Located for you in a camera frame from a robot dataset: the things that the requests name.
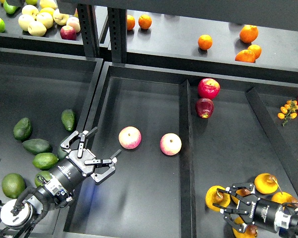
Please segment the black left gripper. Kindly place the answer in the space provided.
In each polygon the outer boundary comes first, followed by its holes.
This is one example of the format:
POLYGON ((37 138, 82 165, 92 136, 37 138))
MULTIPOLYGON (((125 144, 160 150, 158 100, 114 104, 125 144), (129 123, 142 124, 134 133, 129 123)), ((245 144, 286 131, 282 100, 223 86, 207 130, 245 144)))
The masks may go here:
POLYGON ((116 172, 121 149, 118 149, 109 159, 97 159, 86 148, 88 139, 93 137, 97 131, 97 127, 90 131, 76 130, 60 143, 61 149, 68 153, 68 158, 58 162, 49 169, 49 172, 66 190, 74 190, 88 176, 94 180, 96 185, 100 185, 116 172), (72 150, 71 145, 76 141, 78 141, 78 146, 76 150, 72 150))

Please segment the yellow pear beside arm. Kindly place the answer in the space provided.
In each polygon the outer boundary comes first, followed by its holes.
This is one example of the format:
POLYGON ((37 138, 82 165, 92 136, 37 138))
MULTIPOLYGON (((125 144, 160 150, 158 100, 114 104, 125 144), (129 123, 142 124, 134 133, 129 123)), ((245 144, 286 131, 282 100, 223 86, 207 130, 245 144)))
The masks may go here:
MULTIPOLYGON (((245 197, 247 195, 253 194, 253 191, 248 190, 247 188, 241 188, 236 191, 236 194, 245 197)), ((231 199, 237 205, 239 203, 239 199, 231 195, 231 199)))

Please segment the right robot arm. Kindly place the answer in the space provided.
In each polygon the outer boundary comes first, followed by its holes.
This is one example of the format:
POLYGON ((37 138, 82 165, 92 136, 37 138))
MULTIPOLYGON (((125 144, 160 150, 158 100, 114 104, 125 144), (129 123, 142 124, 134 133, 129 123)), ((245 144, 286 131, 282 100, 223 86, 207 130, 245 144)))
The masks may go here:
POLYGON ((298 207, 296 202, 278 203, 260 198, 253 183, 235 183, 230 187, 217 188, 220 195, 230 195, 238 200, 235 208, 213 205, 220 209, 224 220, 238 233, 256 226, 282 238, 298 238, 298 207))

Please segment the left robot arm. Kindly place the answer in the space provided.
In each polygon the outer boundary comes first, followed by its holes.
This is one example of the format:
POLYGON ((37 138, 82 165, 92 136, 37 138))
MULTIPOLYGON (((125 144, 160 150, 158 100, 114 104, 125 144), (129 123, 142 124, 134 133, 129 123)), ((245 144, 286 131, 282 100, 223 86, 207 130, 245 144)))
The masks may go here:
POLYGON ((0 238, 27 238, 49 211, 67 207, 74 199, 74 191, 85 179, 91 177, 96 185, 103 183, 116 171, 121 150, 108 159, 98 159, 88 148, 91 131, 74 131, 60 143, 66 157, 49 169, 50 180, 38 177, 42 185, 29 187, 17 199, 7 203, 0 200, 0 238))

